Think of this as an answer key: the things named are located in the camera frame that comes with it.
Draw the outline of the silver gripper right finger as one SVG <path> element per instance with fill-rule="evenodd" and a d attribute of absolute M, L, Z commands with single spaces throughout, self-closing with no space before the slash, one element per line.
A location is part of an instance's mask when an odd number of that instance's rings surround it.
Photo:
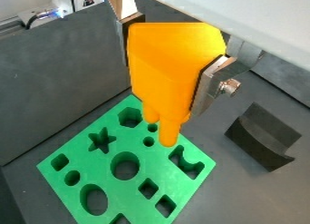
<path fill-rule="evenodd" d="M 257 65 L 263 54 L 265 51 L 254 44 L 234 35 L 230 36 L 226 53 L 219 54 L 201 69 L 190 104 L 193 116 L 202 115 L 219 95 L 235 95 L 241 87 L 235 77 Z"/>

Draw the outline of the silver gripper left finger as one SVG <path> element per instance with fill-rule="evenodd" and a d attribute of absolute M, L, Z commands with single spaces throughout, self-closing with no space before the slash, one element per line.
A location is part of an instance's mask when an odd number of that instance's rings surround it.
<path fill-rule="evenodd" d="M 116 32 L 120 40 L 123 64 L 128 65 L 127 37 L 128 27 L 134 23 L 143 23 L 146 16 L 138 11 L 136 0 L 110 0 L 112 12 L 115 13 Z"/>

